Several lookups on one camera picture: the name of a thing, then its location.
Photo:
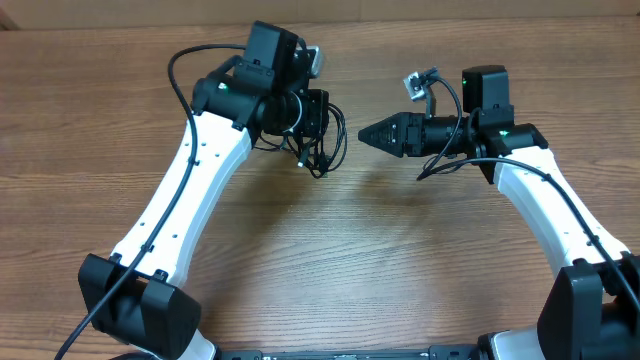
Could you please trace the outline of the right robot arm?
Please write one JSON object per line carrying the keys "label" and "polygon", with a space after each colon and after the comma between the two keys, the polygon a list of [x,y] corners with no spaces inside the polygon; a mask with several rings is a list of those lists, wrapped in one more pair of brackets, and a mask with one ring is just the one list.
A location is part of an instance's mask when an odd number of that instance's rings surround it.
{"label": "right robot arm", "polygon": [[571,188],[547,140],[517,124],[505,67],[462,72],[456,111],[436,112],[436,69],[404,84],[422,113],[399,112],[362,129],[361,142],[396,157],[422,157],[423,177],[477,166],[519,211],[555,280],[530,327],[433,345],[429,359],[635,359],[639,355],[639,258],[611,235]]}

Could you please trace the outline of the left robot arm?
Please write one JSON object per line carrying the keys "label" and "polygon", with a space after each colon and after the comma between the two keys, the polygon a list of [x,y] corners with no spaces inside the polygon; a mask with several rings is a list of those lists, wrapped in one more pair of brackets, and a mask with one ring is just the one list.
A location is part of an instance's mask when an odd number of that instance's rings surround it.
{"label": "left robot arm", "polygon": [[88,255],[78,282],[85,324],[130,347],[133,359],[212,359],[200,304],[183,287],[194,251],[232,175],[263,135],[279,138],[301,168],[322,177],[337,159],[324,149],[340,118],[318,77],[321,50],[255,22],[248,41],[181,96],[180,147],[148,206],[108,257]]}

